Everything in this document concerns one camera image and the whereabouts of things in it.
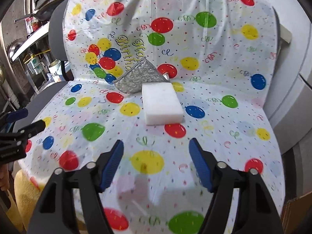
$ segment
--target silver cloth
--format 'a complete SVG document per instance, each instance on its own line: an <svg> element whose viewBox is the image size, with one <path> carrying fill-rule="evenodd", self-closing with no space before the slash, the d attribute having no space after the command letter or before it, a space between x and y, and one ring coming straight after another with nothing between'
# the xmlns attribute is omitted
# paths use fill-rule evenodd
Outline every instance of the silver cloth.
<svg viewBox="0 0 312 234"><path fill-rule="evenodd" d="M142 90L143 83L168 83L162 74L143 57L128 72L114 80L116 88L123 93L133 94Z"/></svg>

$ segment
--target plastic tablecloth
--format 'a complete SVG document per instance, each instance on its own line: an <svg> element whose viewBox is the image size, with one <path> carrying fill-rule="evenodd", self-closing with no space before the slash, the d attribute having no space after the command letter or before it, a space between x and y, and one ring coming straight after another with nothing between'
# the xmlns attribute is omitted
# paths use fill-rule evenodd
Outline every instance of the plastic tablecloth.
<svg viewBox="0 0 312 234"><path fill-rule="evenodd" d="M39 189L55 168L79 169L120 139L124 156L100 194L113 230L197 233L212 194L188 153L196 137L233 169L256 168L281 213L281 156L262 109L277 49L267 0L69 0L63 34L75 80L36 117L46 129L19 161ZM169 73L185 110L181 124L145 125L142 95L114 87L144 56ZM79 191L74 198L82 220ZM225 233L237 200L235 190Z"/></svg>

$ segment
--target shelf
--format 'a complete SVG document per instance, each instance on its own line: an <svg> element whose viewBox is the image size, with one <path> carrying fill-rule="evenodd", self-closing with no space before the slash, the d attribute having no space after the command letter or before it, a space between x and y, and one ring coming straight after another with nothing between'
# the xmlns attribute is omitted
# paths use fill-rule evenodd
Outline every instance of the shelf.
<svg viewBox="0 0 312 234"><path fill-rule="evenodd" d="M16 53L12 56L12 61L14 61L22 52L24 52L27 48L29 48L32 44L36 43L38 40L43 38L49 32L49 24L45 24L41 26L37 31L35 31L21 47L16 51Z"/></svg>

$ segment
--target white rectangular block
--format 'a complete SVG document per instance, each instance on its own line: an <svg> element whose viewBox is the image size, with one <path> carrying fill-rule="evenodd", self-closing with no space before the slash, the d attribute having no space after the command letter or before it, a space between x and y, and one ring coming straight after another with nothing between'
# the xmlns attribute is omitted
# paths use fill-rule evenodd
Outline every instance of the white rectangular block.
<svg viewBox="0 0 312 234"><path fill-rule="evenodd" d="M146 125L182 122L184 112L171 83L143 83L142 99Z"/></svg>

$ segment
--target metal screw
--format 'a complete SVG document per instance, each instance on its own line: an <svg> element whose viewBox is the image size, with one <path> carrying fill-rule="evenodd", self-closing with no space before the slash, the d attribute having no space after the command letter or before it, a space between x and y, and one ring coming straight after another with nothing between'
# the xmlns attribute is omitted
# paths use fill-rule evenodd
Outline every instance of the metal screw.
<svg viewBox="0 0 312 234"><path fill-rule="evenodd" d="M56 175L59 175L59 174L62 173L62 171L63 171L62 168L57 168L57 169L54 170L54 173L55 173Z"/></svg>
<svg viewBox="0 0 312 234"><path fill-rule="evenodd" d="M255 168L251 168L249 170L249 172L252 174L252 175L257 175L258 174L258 171L255 169Z"/></svg>
<svg viewBox="0 0 312 234"><path fill-rule="evenodd" d="M89 162L89 163L87 163L87 168L88 168L88 169L92 169L92 168L94 168L95 166L96 166L95 162Z"/></svg>
<svg viewBox="0 0 312 234"><path fill-rule="evenodd" d="M216 165L217 165L219 168L221 168L221 169L224 169L224 168L227 167L227 164L224 163L224 162L218 162Z"/></svg>

